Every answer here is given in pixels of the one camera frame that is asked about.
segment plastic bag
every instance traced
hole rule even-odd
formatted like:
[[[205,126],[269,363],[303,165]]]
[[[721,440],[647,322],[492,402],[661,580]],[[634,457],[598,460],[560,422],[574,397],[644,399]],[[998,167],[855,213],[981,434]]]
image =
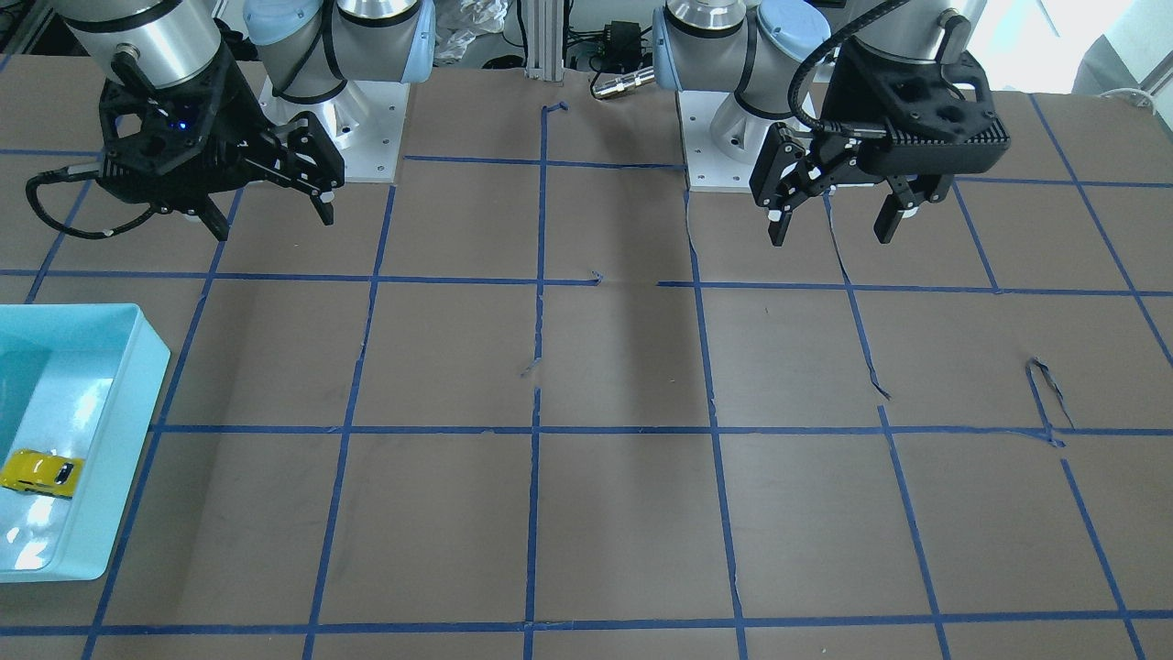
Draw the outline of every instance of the plastic bag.
[[[509,14],[509,0],[435,0],[435,5],[436,66],[459,62],[477,36],[504,32]]]

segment toy car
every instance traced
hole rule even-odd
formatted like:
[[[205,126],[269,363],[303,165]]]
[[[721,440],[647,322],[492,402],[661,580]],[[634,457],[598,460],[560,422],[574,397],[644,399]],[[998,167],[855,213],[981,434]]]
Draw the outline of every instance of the toy car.
[[[84,463],[30,449],[16,450],[0,470],[0,487],[69,499],[77,489]]]

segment black wire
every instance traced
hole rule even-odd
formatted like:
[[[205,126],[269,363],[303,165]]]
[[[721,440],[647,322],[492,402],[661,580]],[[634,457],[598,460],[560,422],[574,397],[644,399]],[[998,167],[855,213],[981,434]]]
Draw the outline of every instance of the black wire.
[[[524,0],[517,0],[517,27],[521,28],[521,49],[524,53],[522,55],[522,64],[529,63],[529,39],[526,36],[526,19],[521,16],[522,7],[521,4]]]
[[[48,224],[53,229],[56,229],[57,231],[67,236],[74,236],[75,238],[84,238],[87,240],[101,240],[103,238],[110,238],[111,236],[117,236],[118,233],[126,233],[127,231],[130,231],[131,229],[147,222],[148,219],[150,219],[152,215],[155,215],[155,209],[150,207],[147,209],[138,217],[131,219],[126,224],[115,226],[114,229],[107,229],[106,231],[83,231],[81,229],[74,229],[73,226],[59,222],[56,218],[49,215],[49,211],[45,210],[43,205],[41,205],[41,199],[36,195],[36,189],[40,188],[41,185],[50,183],[91,181],[94,178],[97,178],[97,171],[99,171],[97,169],[94,169],[80,175],[69,173],[69,168],[42,171],[41,173],[33,176],[32,178],[28,179],[27,183],[25,183],[25,196],[28,197],[28,205],[32,206],[33,212],[36,213],[36,217],[39,217],[41,222],[43,222],[45,224]]]
[[[794,113],[794,118],[799,120],[804,124],[811,127],[814,130],[840,132],[845,130],[845,127],[838,122],[825,122],[822,120],[815,118],[807,114],[802,109],[802,101],[799,98],[799,91],[802,89],[802,83],[806,82],[807,76],[823,57],[830,54],[832,50],[842,46],[848,38],[850,38],[856,32],[868,27],[875,21],[882,19],[889,13],[899,9],[907,5],[910,0],[886,0],[884,2],[876,5],[868,12],[865,12],[860,18],[847,23],[839,32],[830,35],[830,39],[826,40],[815,48],[802,63],[799,64],[798,70],[794,72],[794,77],[791,80],[791,88],[788,90],[788,101],[791,104],[791,111]]]

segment plastic bin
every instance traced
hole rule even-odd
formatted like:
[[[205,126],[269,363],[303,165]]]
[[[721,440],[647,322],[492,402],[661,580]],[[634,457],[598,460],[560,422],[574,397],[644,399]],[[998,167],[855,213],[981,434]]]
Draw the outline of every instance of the plastic bin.
[[[0,583],[106,572],[169,358],[138,305],[0,305],[0,455],[86,461],[72,499],[0,489]]]

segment bolt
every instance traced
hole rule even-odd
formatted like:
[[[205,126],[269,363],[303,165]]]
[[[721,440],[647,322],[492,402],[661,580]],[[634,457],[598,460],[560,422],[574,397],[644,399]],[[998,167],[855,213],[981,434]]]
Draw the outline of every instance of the bolt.
[[[960,16],[960,15],[961,14],[957,12],[957,9],[954,9],[952,7],[950,7],[950,8],[945,9],[944,12],[941,12],[941,15],[937,16],[937,25],[940,25],[941,27],[945,27],[949,23],[950,19],[952,19],[954,16]]]
[[[126,53],[127,55],[130,55],[133,60],[138,59],[138,48],[135,48],[133,43],[118,43],[117,46],[114,47],[114,52]]]

